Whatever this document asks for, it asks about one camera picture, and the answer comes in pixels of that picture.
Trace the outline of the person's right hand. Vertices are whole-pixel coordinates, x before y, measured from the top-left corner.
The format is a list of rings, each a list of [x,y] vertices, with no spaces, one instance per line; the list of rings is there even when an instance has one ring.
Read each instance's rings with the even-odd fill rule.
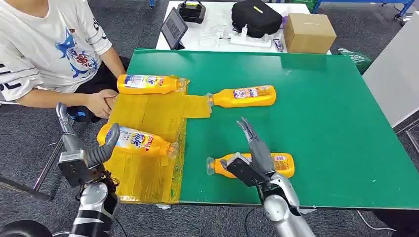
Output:
[[[104,99],[98,93],[88,94],[85,106],[97,117],[108,119],[112,113],[114,99]]]

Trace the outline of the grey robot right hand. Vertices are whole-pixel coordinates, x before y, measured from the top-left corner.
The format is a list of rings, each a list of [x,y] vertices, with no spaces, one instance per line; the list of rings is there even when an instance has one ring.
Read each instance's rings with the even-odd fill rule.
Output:
[[[251,164],[261,174],[270,178],[274,173],[274,165],[270,151],[266,144],[258,138],[252,125],[244,117],[238,120],[237,124],[245,134],[251,153]]]

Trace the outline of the person's left hand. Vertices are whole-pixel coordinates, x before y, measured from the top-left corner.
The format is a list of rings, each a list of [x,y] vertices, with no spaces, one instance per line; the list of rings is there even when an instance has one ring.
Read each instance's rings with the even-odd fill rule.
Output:
[[[98,94],[104,99],[114,99],[118,95],[118,92],[111,89],[104,89],[99,91]]]

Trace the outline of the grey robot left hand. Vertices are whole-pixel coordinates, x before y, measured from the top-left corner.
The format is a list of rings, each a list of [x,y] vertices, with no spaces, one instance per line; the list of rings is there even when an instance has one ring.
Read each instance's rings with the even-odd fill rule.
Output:
[[[111,158],[120,135],[120,129],[117,123],[111,126],[109,130],[110,137],[104,145],[87,147],[77,136],[73,126],[70,124],[66,105],[62,102],[57,103],[56,112],[63,130],[62,141],[66,149],[65,152],[61,153],[59,163],[81,161],[87,168],[92,168]]]

